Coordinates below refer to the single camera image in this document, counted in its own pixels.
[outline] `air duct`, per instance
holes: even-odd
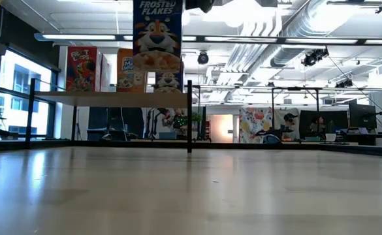
[[[327,0],[311,0],[282,31],[282,37],[326,37],[354,14],[354,7],[327,5]],[[259,67],[284,67],[304,49],[269,45],[250,70],[250,77],[263,74]]]

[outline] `monitor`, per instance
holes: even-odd
[[[363,104],[349,104],[350,127],[376,128],[375,106]]]

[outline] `floor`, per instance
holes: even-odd
[[[382,234],[382,158],[325,151],[0,153],[0,234]]]

